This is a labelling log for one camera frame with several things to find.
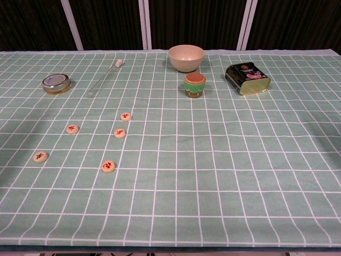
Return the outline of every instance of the tin lid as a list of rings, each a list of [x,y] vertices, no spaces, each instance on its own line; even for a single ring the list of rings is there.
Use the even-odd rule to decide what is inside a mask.
[[[56,92],[65,89],[71,81],[67,75],[53,74],[45,78],[42,82],[43,89],[48,92]]]

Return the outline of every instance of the beige bowl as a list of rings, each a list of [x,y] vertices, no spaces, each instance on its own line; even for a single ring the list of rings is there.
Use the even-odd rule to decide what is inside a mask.
[[[168,56],[171,64],[180,72],[196,70],[204,57],[202,48],[190,44],[177,45],[169,49]]]

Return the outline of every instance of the rectangular tin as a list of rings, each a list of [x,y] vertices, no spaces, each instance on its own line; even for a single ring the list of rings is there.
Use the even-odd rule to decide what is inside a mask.
[[[270,84],[270,78],[261,72],[253,62],[229,66],[225,78],[241,95],[264,92]]]

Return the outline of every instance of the black curtain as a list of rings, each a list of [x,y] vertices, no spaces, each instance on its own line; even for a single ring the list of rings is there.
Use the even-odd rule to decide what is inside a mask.
[[[340,0],[258,0],[247,50],[333,49],[341,54]]]
[[[77,49],[60,0],[2,0],[0,21],[0,51]]]
[[[149,0],[152,47],[235,50],[245,5],[246,0]]]
[[[137,0],[70,0],[85,50],[141,50]]]

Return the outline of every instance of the small jar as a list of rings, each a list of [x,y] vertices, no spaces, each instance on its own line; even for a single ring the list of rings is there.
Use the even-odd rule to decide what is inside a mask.
[[[188,73],[184,79],[185,94],[191,98],[198,98],[202,95],[206,78],[202,73]]]
[[[53,74],[43,80],[42,86],[48,94],[60,94],[71,88],[71,81],[67,75]]]

